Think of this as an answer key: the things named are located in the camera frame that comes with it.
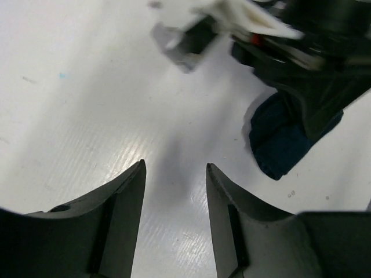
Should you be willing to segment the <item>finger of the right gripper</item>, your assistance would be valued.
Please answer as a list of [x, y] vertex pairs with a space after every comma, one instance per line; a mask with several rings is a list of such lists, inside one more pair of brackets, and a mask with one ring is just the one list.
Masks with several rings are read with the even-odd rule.
[[255, 66], [253, 73], [269, 86], [296, 99], [310, 139], [319, 138], [335, 115], [370, 89], [370, 68], [309, 71], [297, 66]]

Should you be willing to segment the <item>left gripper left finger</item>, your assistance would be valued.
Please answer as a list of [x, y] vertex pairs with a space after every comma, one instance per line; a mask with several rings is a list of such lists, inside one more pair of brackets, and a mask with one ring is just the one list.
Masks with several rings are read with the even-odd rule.
[[1, 210], [2, 277], [130, 277], [146, 186], [136, 162], [47, 212]]

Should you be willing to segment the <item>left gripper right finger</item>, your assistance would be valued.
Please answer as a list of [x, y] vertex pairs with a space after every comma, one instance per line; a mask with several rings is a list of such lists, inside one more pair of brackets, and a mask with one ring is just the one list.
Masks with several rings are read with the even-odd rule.
[[370, 213], [291, 214], [206, 167], [218, 277], [369, 277]]

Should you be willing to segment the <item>navy blue sock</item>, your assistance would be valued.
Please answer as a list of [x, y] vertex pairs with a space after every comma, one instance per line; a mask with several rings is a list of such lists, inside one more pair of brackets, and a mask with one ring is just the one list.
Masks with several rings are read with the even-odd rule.
[[312, 140], [290, 116], [283, 94], [271, 95], [257, 107], [250, 120], [249, 142], [258, 167], [271, 179], [280, 180], [340, 123], [343, 115], [343, 111], [337, 113], [319, 137]]

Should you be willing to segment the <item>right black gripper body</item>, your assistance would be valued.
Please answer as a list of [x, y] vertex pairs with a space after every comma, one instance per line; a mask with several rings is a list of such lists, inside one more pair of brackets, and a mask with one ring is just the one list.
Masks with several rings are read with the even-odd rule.
[[267, 25], [233, 36], [240, 64], [297, 64], [307, 71], [370, 75], [370, 1], [251, 1], [248, 17]]

